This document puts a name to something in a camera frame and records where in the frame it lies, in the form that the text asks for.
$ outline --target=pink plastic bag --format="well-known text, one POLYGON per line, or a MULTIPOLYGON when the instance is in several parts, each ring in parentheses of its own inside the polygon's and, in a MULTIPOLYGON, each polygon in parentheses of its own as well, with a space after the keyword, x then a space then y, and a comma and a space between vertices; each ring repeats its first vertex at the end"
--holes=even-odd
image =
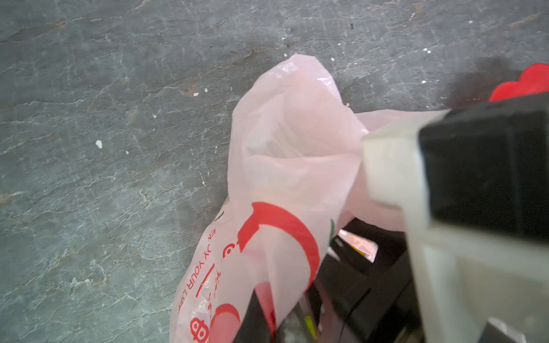
POLYGON ((355 115, 314 57, 294 55, 263 74, 233 112, 228 199, 177 288, 170 343, 231 342, 254 290, 274 331, 339 228, 358 217, 403 230, 398 210, 367 195, 360 141, 410 115, 355 115))

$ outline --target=yellow object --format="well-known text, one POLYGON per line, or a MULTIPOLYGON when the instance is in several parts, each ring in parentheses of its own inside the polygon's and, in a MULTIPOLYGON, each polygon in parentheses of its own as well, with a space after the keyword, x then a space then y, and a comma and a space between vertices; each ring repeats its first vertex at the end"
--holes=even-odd
POLYGON ((311 332, 312 338, 316 341, 315 325, 312 322, 311 316, 305 316, 305 324, 307 324, 307 327, 311 332))

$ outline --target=red object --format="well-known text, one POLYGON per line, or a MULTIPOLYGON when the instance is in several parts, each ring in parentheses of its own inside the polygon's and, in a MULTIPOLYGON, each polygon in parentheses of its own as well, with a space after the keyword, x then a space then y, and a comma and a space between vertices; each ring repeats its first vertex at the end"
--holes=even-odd
POLYGON ((549 64, 536 63, 526 68, 518 81, 504 82, 497 86, 490 96, 490 101, 543 92, 549 92, 549 64))
POLYGON ((286 231, 292 236, 305 252, 309 262, 310 275, 309 286, 315 280, 316 272, 320 265, 320 254, 315 238, 307 227, 293 214, 276 205, 268 203, 252 203, 254 212, 248 220, 242 225, 238 232, 238 242, 240 251, 246 247, 248 241, 259 231, 260 224, 266 224, 286 231))
POLYGON ((203 320, 193 318, 191 321, 191 334, 193 335, 193 341, 204 343, 210 335, 210 330, 203 320))
POLYGON ((230 343, 240 328, 238 311, 230 303, 219 305, 210 323, 210 343, 230 343))

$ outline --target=cracked stone surface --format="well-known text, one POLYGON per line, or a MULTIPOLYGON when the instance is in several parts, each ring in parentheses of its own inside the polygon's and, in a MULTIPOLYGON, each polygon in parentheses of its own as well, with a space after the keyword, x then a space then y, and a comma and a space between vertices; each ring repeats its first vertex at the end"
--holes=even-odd
POLYGON ((167 341, 231 111, 284 54, 317 56, 355 112, 482 101, 549 62, 545 0, 0 8, 1 342, 167 341))

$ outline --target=red logo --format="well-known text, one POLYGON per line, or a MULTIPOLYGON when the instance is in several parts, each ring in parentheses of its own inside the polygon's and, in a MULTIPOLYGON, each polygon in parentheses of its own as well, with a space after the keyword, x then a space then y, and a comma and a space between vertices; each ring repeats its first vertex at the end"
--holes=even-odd
POLYGON ((225 258, 225 255, 229 255, 231 253, 231 249, 234 249, 235 245, 230 243, 223 249, 223 258, 225 258))
POLYGON ((204 343, 210 335, 210 330, 208 330, 208 326, 204 324, 203 320, 193 318, 191 321, 191 333, 193 334, 193 341, 204 343))
POLYGON ((311 272, 309 275, 310 286, 315 280, 316 271, 320 265, 320 255, 318 253, 318 245, 309 229, 307 229, 299 218, 276 205, 252 203, 251 207, 254 208, 254 212, 238 232, 237 244, 240 246, 240 251, 244 250, 248 241, 259 230, 260 224, 267 224, 284 230, 298 241, 305 252, 311 272))

